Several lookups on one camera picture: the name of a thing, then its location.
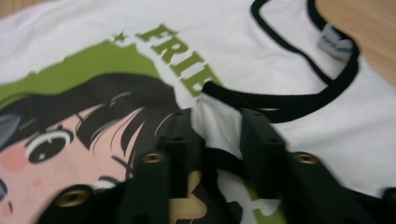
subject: cartoon eye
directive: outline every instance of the cartoon eye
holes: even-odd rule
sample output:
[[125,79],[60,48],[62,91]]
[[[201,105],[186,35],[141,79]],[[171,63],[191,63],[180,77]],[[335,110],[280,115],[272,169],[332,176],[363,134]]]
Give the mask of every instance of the cartoon eye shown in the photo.
[[2,179],[0,179],[0,202],[3,201],[7,195],[7,186]]
[[73,134],[67,130],[42,133],[26,146],[26,157],[30,163],[46,161],[73,141]]
[[106,189],[112,189],[120,183],[119,180],[111,176],[101,176],[99,180],[92,184],[92,189],[95,192],[101,192]]

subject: pink cheek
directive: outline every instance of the pink cheek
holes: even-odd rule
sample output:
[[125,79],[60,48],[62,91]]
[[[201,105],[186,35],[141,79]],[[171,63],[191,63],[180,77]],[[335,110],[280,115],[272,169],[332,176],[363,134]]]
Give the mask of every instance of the pink cheek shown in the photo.
[[33,182],[33,187],[35,187],[36,189],[41,187],[41,179],[37,179]]
[[1,208],[4,217],[10,217],[12,215],[11,206],[12,205],[10,202],[8,202],[8,203],[4,202],[4,204]]
[[13,173],[23,171],[29,164],[25,156],[25,148],[22,146],[6,148],[0,155],[0,164]]

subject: green graphic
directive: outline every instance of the green graphic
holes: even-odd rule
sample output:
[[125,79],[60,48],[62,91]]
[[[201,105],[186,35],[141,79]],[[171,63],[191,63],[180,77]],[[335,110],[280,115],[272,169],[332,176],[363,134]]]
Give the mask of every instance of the green graphic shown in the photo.
[[[121,41],[121,33],[115,40]],[[119,47],[104,41],[26,78],[0,86],[0,108],[27,94],[58,94],[105,73],[134,73],[159,78],[152,61],[135,44]]]
[[120,41],[121,43],[123,43],[123,41],[128,38],[128,35],[125,35],[123,32],[121,32],[119,35],[113,35],[114,40],[113,43]]
[[[251,201],[254,202],[260,199],[259,195],[257,195],[256,190],[253,188],[250,182],[244,180],[244,185],[247,189],[247,193]],[[282,203],[277,207],[276,211],[271,216],[268,217],[263,215],[262,211],[260,211],[259,208],[253,210],[253,214],[258,224],[265,224],[265,223],[286,224],[287,222],[281,208],[282,208]]]

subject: star graphic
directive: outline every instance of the star graphic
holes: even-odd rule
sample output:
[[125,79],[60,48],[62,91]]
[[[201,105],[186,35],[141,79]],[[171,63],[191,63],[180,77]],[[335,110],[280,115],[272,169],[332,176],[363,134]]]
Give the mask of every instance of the star graphic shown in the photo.
[[123,41],[128,37],[128,35],[125,35],[123,32],[121,32],[119,35],[113,35],[114,42],[120,41],[121,43],[123,43]]

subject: black hair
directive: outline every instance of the black hair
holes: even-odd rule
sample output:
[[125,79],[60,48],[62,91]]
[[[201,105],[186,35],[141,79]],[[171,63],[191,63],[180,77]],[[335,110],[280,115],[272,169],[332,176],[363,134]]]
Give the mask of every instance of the black hair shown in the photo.
[[9,134],[7,140],[2,140],[0,152],[95,105],[102,106],[82,120],[77,129],[77,137],[84,146],[89,149],[90,139],[99,127],[143,107],[121,138],[121,145],[126,148],[132,133],[144,123],[134,143],[134,150],[139,154],[154,149],[158,138],[169,127],[167,121],[170,119],[163,121],[178,110],[173,88],[158,78],[123,73],[104,74],[57,95],[27,95],[2,109],[0,118],[13,118],[18,122],[18,128]]

